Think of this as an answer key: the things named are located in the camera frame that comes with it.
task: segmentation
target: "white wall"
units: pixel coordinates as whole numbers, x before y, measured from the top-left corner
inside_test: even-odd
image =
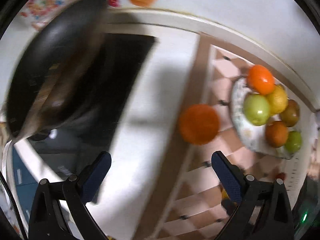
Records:
[[[191,13],[248,36],[288,64],[320,101],[320,36],[294,0],[157,0],[153,8]]]

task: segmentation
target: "tiled floor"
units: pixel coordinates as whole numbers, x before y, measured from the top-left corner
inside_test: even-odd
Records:
[[[232,164],[257,179],[270,181],[279,173],[281,159],[254,153],[241,143],[230,120],[228,106],[225,106],[229,102],[233,81],[245,74],[250,66],[233,54],[218,50],[209,104],[220,116],[220,132],[212,142],[196,147],[158,239],[212,240],[225,225],[228,215],[221,206],[221,185],[210,165],[211,155],[216,150],[222,151]]]

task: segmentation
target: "decorative plate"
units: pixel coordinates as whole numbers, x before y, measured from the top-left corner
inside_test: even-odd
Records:
[[[247,93],[251,92],[252,90],[247,87],[246,78],[244,77],[238,79],[234,83],[231,91],[231,119],[240,140],[253,152],[260,152],[287,160],[292,159],[296,153],[289,153],[283,146],[280,148],[273,148],[268,145],[265,140],[265,125],[254,126],[244,116],[243,102]],[[279,115],[274,115],[273,119],[280,120]],[[300,122],[298,122],[294,127],[288,129],[289,131],[301,131]]]

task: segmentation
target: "red fruit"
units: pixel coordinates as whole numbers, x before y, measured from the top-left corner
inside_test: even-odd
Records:
[[[219,128],[219,117],[215,109],[209,105],[192,105],[179,117],[180,134],[191,144],[209,143],[218,134]]]
[[[119,0],[108,0],[108,5],[112,7],[120,7]]]
[[[282,179],[284,181],[286,177],[287,177],[287,174],[285,174],[284,172],[281,172],[276,176],[276,179]]]

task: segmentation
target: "floor tile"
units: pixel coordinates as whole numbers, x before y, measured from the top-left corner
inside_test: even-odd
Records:
[[[191,231],[195,231],[196,227],[188,220],[175,220],[164,223],[164,229],[171,236],[178,236]]]
[[[235,128],[229,128],[227,130],[224,130],[220,132],[219,135],[228,144],[231,152],[235,152],[236,150],[244,146],[243,143],[240,141]]]
[[[229,219],[230,219],[230,217],[226,217],[226,218],[224,218],[224,219],[222,220],[222,222],[226,224],[226,223],[229,221]]]
[[[217,217],[215,217],[209,210],[189,217],[190,221],[196,228],[203,228],[213,224]]]
[[[233,127],[228,106],[215,105],[213,108],[216,110],[219,116],[219,121],[220,121],[219,131],[224,131]]]
[[[221,53],[221,51],[219,49],[217,49],[216,51],[216,59],[222,59],[223,58],[223,54]]]
[[[167,231],[165,231],[164,229],[161,229],[161,231],[159,232],[158,236],[157,236],[157,239],[166,239],[171,237],[171,235],[168,234]]]
[[[216,205],[213,208],[210,208],[209,211],[218,219],[228,217],[226,210],[221,206],[221,204]]]
[[[230,101],[232,82],[229,78],[217,79],[211,83],[210,87],[218,100]]]
[[[198,231],[192,231],[177,236],[180,240],[204,240],[204,236]]]
[[[259,161],[255,153],[246,147],[241,147],[240,149],[236,150],[232,154],[232,158],[235,160],[237,165],[241,166],[245,170],[252,167],[256,162]]]
[[[198,194],[176,200],[173,206],[180,215],[186,216],[193,216],[209,209],[207,203]]]
[[[211,167],[198,168],[185,174],[186,182],[195,193],[205,191],[219,185],[219,179]]]
[[[217,68],[214,68],[213,74],[212,74],[212,80],[217,80],[220,78],[224,78],[224,76],[220,73],[220,71]]]
[[[254,65],[241,58],[232,58],[231,62],[239,69],[243,69],[243,68],[249,69]]]
[[[176,236],[169,236],[169,237],[161,238],[161,240],[179,240],[179,238],[177,238]]]
[[[199,193],[209,207],[215,207],[221,203],[221,190],[219,186],[209,188],[206,191]]]
[[[174,221],[174,220],[178,220],[180,219],[180,215],[174,210],[174,208],[172,208],[170,210],[170,213],[167,217],[166,222],[170,222],[170,221]]]
[[[221,151],[225,156],[228,156],[232,153],[228,144],[225,140],[220,136],[217,135],[213,141],[206,145],[202,145],[200,147],[200,158],[203,161],[211,162],[211,156],[215,151]]]
[[[216,236],[223,227],[224,227],[224,223],[219,222],[219,223],[214,223],[204,228],[198,229],[198,231],[206,238],[211,238],[213,236]]]
[[[218,59],[215,61],[215,66],[219,72],[226,78],[237,77],[241,74],[238,69],[231,61],[225,59]]]
[[[282,163],[283,159],[273,157],[271,155],[266,155],[260,159],[259,164],[263,172],[269,173],[274,168]]]
[[[179,193],[178,193],[176,199],[189,197],[189,196],[194,195],[194,194],[196,194],[196,193],[192,191],[192,189],[189,186],[189,184],[186,183],[186,182],[183,182],[183,184],[180,187],[180,190],[179,190]]]
[[[219,99],[212,90],[209,91],[209,99],[207,103],[209,106],[215,106],[219,104]]]
[[[261,178],[264,177],[264,173],[263,173],[259,163],[256,163],[252,167],[250,167],[247,170],[245,170],[245,174],[246,175],[247,174],[251,174],[258,180],[260,180]]]
[[[218,49],[217,52],[221,53],[223,56],[228,57],[228,58],[230,58],[230,59],[238,58],[237,55],[235,55],[235,54],[233,54],[233,53],[231,53],[231,52],[228,52],[228,51],[224,51],[224,50],[222,50],[222,49]]]
[[[191,161],[189,168],[188,168],[188,171],[192,171],[192,170],[195,170],[195,169],[203,166],[204,160],[201,158],[200,155],[201,155],[201,147],[196,146],[194,153],[193,153],[192,161]]]

